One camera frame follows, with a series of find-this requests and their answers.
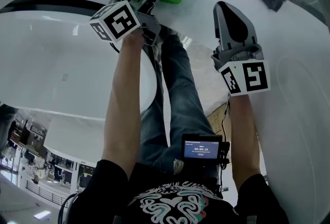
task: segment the white marker cube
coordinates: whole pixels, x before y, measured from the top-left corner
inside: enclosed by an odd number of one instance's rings
[[[229,61],[219,70],[231,96],[270,90],[266,60]]]
[[[113,43],[141,25],[128,1],[104,6],[94,14],[89,24],[101,40]]]

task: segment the leg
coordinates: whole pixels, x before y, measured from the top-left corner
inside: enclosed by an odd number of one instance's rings
[[[162,45],[163,74],[171,103],[171,146],[164,153],[166,171],[173,160],[181,159],[183,134],[213,135],[214,132],[204,114],[186,50],[178,36],[171,35]],[[212,166],[205,176],[218,177],[218,169]]]
[[[159,157],[167,149],[163,117],[163,88],[159,64],[156,62],[157,91],[152,104],[141,114],[139,163],[161,170]]]

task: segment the forearm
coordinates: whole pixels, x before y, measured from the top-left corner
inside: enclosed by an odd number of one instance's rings
[[[141,132],[141,49],[123,42],[107,110],[103,159],[119,165],[129,177],[136,163]]]
[[[249,177],[260,173],[259,144],[248,95],[231,97],[232,168],[237,190]]]

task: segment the camera screen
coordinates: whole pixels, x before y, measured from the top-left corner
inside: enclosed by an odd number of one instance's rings
[[[185,158],[216,159],[218,157],[218,141],[185,140]]]

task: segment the ceiling light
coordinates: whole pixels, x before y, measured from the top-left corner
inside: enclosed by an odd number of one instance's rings
[[[50,213],[51,213],[50,211],[45,210],[43,212],[40,212],[37,215],[34,215],[34,217],[37,218],[37,219],[42,219],[43,217],[49,215]]]

